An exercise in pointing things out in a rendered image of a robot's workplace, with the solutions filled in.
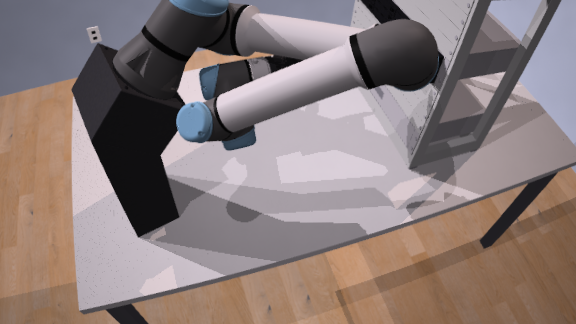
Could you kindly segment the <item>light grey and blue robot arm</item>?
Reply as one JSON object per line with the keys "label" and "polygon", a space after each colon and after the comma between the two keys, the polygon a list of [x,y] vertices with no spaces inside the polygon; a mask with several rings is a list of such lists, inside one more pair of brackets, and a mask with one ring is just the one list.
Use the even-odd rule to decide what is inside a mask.
{"label": "light grey and blue robot arm", "polygon": [[398,19],[369,28],[262,14],[229,0],[161,0],[113,65],[138,90],[169,100],[198,45],[225,56],[304,60],[274,73],[263,56],[200,70],[206,101],[180,109],[178,132],[189,142],[221,141],[230,151],[256,143],[255,124],[348,90],[392,84],[412,92],[433,80],[438,46],[427,27]]}

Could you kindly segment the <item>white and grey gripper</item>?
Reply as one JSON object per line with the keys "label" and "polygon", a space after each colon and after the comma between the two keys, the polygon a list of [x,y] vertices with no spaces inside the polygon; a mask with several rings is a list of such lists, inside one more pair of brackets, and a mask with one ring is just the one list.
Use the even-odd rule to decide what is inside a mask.
{"label": "white and grey gripper", "polygon": [[[291,65],[294,65],[294,64],[299,63],[301,61],[304,61],[304,60],[300,60],[300,59],[294,59],[294,58],[286,57],[285,62],[274,62],[274,59],[272,56],[266,56],[265,58],[269,62],[271,73],[279,71],[279,70],[284,69],[286,67],[289,67]],[[275,68],[275,66],[276,66],[276,68]]]}

